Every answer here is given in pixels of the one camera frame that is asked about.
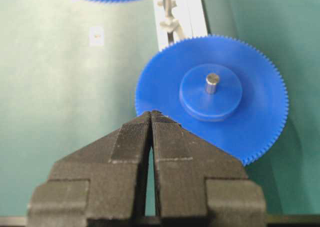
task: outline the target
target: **green surface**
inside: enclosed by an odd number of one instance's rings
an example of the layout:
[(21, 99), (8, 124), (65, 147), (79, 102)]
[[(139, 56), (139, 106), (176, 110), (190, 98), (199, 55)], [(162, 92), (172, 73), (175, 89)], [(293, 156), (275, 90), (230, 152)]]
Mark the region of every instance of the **green surface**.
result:
[(25, 215), (54, 161), (136, 116), (155, 18), (152, 0), (0, 0), (0, 17), (0, 216)]
[(246, 170), (269, 213), (320, 213), (320, 0), (204, 0), (212, 34), (239, 38), (277, 66), (290, 111), (271, 150)]

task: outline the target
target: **metal pin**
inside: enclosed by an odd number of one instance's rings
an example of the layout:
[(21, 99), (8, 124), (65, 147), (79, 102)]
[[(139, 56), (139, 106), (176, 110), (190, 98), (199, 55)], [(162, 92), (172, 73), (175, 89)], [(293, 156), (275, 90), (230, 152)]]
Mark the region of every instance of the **metal pin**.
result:
[(170, 18), (172, 15), (172, 0), (163, 0), (165, 17)]
[(215, 73), (210, 73), (206, 76), (206, 81), (205, 81), (205, 91), (213, 95), (217, 91), (217, 85), (220, 82), (220, 77), (219, 75)]

